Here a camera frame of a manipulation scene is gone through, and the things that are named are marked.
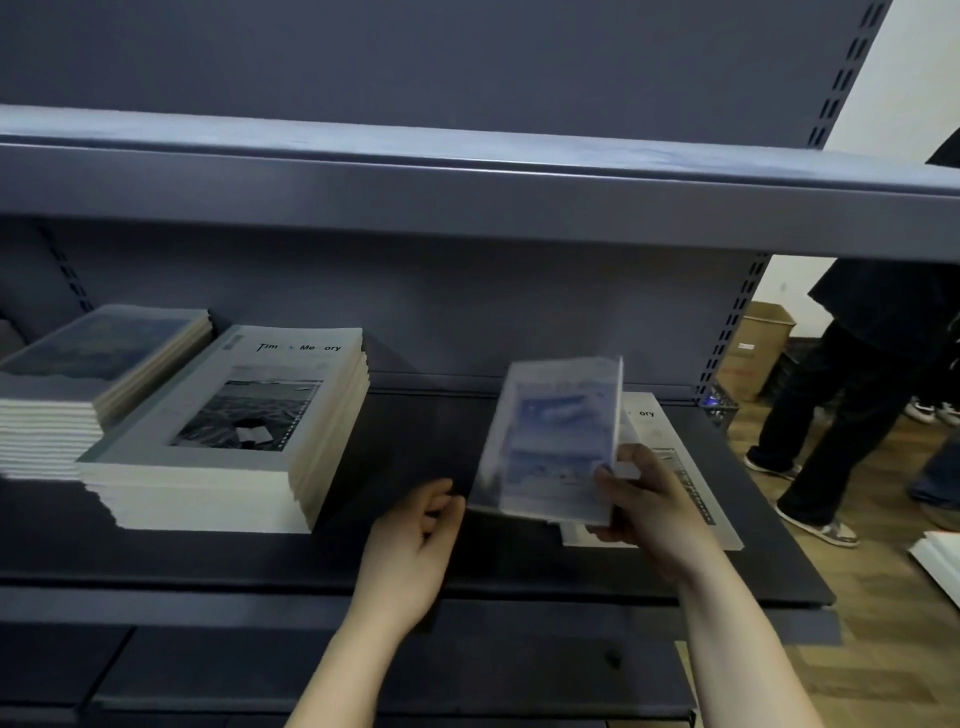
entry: hand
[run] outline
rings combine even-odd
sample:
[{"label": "hand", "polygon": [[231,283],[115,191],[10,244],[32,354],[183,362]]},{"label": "hand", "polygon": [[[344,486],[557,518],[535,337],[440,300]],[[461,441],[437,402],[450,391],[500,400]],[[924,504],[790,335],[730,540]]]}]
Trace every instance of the hand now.
[{"label": "hand", "polygon": [[[467,502],[449,479],[424,483],[373,524],[348,619],[398,643],[426,615],[444,581]],[[439,511],[434,518],[428,514]]]},{"label": "hand", "polygon": [[614,508],[610,526],[591,527],[591,533],[601,541],[640,546],[671,583],[710,570],[718,559],[726,561],[684,486],[652,450],[621,445],[617,459],[633,462],[640,480],[621,480],[606,468],[597,469],[597,487]]}]

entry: white wall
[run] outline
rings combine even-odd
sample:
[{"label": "white wall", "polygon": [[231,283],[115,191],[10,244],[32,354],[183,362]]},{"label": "white wall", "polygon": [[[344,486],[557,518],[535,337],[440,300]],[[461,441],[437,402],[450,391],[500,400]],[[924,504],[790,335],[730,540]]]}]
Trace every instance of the white wall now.
[{"label": "white wall", "polygon": [[[894,0],[826,148],[926,161],[960,128],[960,0]],[[781,304],[794,336],[829,314],[806,291],[832,258],[774,255],[754,298]]]}]

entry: gray metal shelving unit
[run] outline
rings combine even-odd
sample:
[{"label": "gray metal shelving unit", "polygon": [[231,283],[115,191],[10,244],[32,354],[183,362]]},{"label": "gray metal shelving unit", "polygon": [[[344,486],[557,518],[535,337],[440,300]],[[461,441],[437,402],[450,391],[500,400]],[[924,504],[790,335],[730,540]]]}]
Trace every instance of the gray metal shelving unit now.
[{"label": "gray metal shelving unit", "polygon": [[[952,170],[817,151],[888,5],[0,7],[0,312],[28,338],[109,302],[360,326],[373,386],[312,537],[127,532],[80,484],[0,483],[0,622],[20,639],[71,630],[58,659],[71,689],[88,682],[66,705],[38,668],[16,687],[40,696],[29,716],[289,710],[370,522],[420,478],[471,482],[522,358],[623,354],[781,636],[837,641],[831,592],[696,402],[771,251],[960,259]],[[410,649],[438,679],[477,638],[487,661],[443,696],[397,678],[381,707],[430,725],[682,718],[683,634],[636,553],[471,515]],[[529,679],[498,683],[511,654]],[[602,684],[588,670],[578,692],[538,677],[570,661],[626,667]],[[189,677],[205,670],[224,681]]]}]

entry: sneaker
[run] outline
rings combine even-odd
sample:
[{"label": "sneaker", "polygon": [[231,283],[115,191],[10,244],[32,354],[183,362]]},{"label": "sneaker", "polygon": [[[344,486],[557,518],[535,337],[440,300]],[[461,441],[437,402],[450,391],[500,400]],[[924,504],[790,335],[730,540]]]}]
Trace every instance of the sneaker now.
[{"label": "sneaker", "polygon": [[794,480],[796,480],[797,475],[800,474],[799,465],[791,466],[790,470],[788,471],[772,471],[769,468],[764,468],[763,466],[758,465],[746,455],[743,456],[743,464],[746,465],[748,468],[750,468],[750,470],[752,471],[757,471],[758,473],[767,473],[768,475],[776,475],[777,477],[781,477],[785,480],[789,480],[790,482],[793,482]]},{"label": "sneaker", "polygon": [[833,519],[833,521],[827,525],[810,525],[809,523],[790,518],[780,510],[776,503],[774,503],[774,510],[777,511],[777,515],[786,522],[802,528],[807,533],[812,533],[818,539],[826,541],[831,546],[840,546],[841,548],[857,548],[860,546],[859,537],[853,533],[853,529],[841,523],[840,519]]},{"label": "sneaker", "polygon": [[920,401],[916,397],[903,408],[903,414],[911,420],[930,425],[936,419],[936,407],[932,402]]},{"label": "sneaker", "polygon": [[950,425],[951,427],[960,425],[960,409],[957,409],[948,401],[940,403],[940,406],[937,407],[936,414],[937,419],[944,425]]}]

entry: stacked magazine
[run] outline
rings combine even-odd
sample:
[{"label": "stacked magazine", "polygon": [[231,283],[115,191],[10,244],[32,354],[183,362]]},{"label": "stacked magazine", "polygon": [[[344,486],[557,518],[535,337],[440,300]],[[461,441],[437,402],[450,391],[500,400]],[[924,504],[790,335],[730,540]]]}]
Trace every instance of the stacked magazine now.
[{"label": "stacked magazine", "polygon": [[617,463],[618,443],[642,443],[677,476],[725,550],[743,548],[683,441],[649,392],[623,392],[620,360],[517,362],[507,372],[468,508],[557,523],[566,546],[606,546],[587,525],[610,522],[593,482],[597,466],[640,478]]},{"label": "stacked magazine", "polygon": [[124,528],[309,533],[370,386],[360,328],[235,326],[79,461]]},{"label": "stacked magazine", "polygon": [[207,312],[105,305],[0,362],[0,473],[76,480],[77,458],[210,341]]}]

